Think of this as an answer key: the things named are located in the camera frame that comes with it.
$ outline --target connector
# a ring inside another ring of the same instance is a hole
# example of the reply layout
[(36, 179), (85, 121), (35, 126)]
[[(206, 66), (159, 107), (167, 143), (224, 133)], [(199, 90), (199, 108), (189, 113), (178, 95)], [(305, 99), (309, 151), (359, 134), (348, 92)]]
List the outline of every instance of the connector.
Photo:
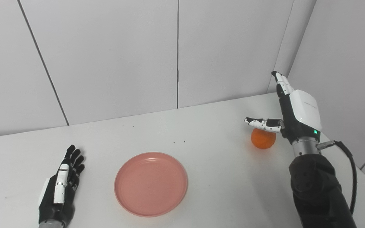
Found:
[(326, 148), (334, 146), (334, 145), (336, 145), (336, 142), (334, 140), (331, 140), (331, 141), (323, 142), (320, 144), (316, 144), (316, 148), (318, 150), (323, 150), (323, 149), (326, 149)]

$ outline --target fingertip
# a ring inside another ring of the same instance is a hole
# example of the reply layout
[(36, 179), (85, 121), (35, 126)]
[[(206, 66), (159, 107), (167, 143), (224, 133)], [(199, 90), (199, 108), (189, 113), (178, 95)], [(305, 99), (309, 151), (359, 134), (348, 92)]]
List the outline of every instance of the fingertip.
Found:
[(80, 173), (85, 169), (85, 165), (81, 164), (80, 166), (78, 166), (77, 168), (77, 175), (80, 175)]

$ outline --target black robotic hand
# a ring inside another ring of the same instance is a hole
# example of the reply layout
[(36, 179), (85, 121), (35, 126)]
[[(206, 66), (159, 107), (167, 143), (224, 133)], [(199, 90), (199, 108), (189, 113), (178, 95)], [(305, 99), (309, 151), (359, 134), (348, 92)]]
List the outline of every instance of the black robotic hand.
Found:
[(74, 196), (84, 170), (84, 156), (71, 145), (56, 174), (49, 179), (39, 206), (40, 228), (65, 228), (74, 216)]

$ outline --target white robotic hand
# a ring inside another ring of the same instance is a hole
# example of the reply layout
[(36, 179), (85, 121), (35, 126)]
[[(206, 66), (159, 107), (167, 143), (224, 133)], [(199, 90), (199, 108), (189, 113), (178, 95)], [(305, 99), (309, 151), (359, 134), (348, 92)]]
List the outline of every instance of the white robotic hand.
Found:
[(39, 228), (66, 228), (74, 216), (75, 191), (85, 166), (81, 151), (71, 145), (56, 174), (46, 186), (39, 205)]
[(247, 117), (245, 122), (255, 128), (281, 133), (291, 145), (300, 140), (319, 142), (322, 126), (316, 100), (304, 91), (294, 90), (287, 78), (279, 72), (273, 71), (271, 74), (277, 82), (283, 119)]

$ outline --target silver cylinder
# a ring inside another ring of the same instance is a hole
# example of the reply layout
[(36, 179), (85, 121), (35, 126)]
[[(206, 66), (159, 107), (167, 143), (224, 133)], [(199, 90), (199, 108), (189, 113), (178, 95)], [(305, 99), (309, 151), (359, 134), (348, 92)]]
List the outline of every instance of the silver cylinder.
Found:
[(316, 148), (319, 142), (313, 137), (300, 137), (292, 142), (295, 157), (305, 154), (320, 154), (320, 150)]
[(54, 219), (49, 219), (46, 222), (41, 222), (39, 224), (39, 228), (63, 228), (63, 224), (62, 222), (59, 222), (57, 220)]

